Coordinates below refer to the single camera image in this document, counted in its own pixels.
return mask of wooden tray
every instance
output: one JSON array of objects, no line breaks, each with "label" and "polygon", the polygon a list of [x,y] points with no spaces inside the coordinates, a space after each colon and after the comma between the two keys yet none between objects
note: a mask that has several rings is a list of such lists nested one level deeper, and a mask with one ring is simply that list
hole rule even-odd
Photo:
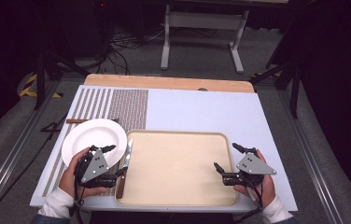
[{"label": "wooden tray", "polygon": [[214,162],[232,170],[222,133],[130,131],[133,149],[121,205],[231,206],[238,193],[222,184]]}]

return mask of wooden board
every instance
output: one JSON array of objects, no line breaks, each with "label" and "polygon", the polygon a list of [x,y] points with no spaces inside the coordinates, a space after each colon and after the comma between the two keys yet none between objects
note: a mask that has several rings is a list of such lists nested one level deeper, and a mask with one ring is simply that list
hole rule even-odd
[{"label": "wooden board", "polygon": [[84,84],[90,86],[111,86],[166,90],[197,91],[200,88],[204,88],[208,91],[254,92],[252,84],[247,81],[229,81],[181,77],[138,77],[90,74],[86,77]]}]

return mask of white sleeve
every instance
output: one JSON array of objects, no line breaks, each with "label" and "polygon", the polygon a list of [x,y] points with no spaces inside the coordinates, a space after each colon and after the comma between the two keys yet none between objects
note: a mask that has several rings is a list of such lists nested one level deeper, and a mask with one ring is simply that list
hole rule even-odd
[{"label": "white sleeve", "polygon": [[45,200],[38,214],[45,217],[70,218],[68,208],[74,203],[74,199],[62,189],[57,188]]},{"label": "white sleeve", "polygon": [[276,195],[274,200],[263,209],[262,216],[264,223],[275,223],[291,218],[292,214],[287,211],[280,198]]}]

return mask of metal stand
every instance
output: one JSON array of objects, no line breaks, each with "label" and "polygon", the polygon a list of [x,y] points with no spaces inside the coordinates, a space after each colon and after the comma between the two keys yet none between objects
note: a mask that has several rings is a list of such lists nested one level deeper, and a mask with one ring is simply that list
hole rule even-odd
[{"label": "metal stand", "polygon": [[233,57],[236,72],[242,74],[244,72],[242,62],[240,60],[239,47],[240,39],[245,30],[248,10],[243,15],[215,15],[204,13],[186,13],[171,12],[170,6],[166,6],[164,16],[164,43],[163,52],[161,54],[161,70],[166,70],[169,65],[170,54],[170,27],[189,27],[189,28],[206,28],[219,30],[236,30],[234,41],[229,44]]}]

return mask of table leg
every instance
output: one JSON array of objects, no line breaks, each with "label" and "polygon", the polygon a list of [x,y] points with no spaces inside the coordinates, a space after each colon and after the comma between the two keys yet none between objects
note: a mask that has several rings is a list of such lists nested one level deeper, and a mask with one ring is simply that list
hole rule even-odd
[{"label": "table leg", "polygon": [[297,119],[297,103],[298,103],[298,94],[299,87],[301,83],[301,70],[297,67],[295,69],[295,76],[292,79],[292,91],[291,91],[291,100],[289,104],[289,108],[291,109],[292,116],[294,119]]},{"label": "table leg", "polygon": [[36,58],[36,104],[34,110],[37,110],[45,100],[45,67],[44,67],[44,54],[40,52]]},{"label": "table leg", "polygon": [[234,38],[234,42],[229,43],[234,66],[236,67],[236,72],[239,74],[244,73],[245,70],[242,66],[242,62],[240,61],[240,56],[239,56],[239,52],[237,51],[237,48],[239,47],[240,39],[242,38],[243,31],[245,30],[248,12],[249,12],[248,10],[245,10],[243,12],[243,16],[240,18],[240,22],[237,27],[236,37]]},{"label": "table leg", "polygon": [[166,70],[169,64],[170,53],[170,6],[166,6],[166,14],[164,16],[164,44],[163,53],[161,54],[161,70]]}]

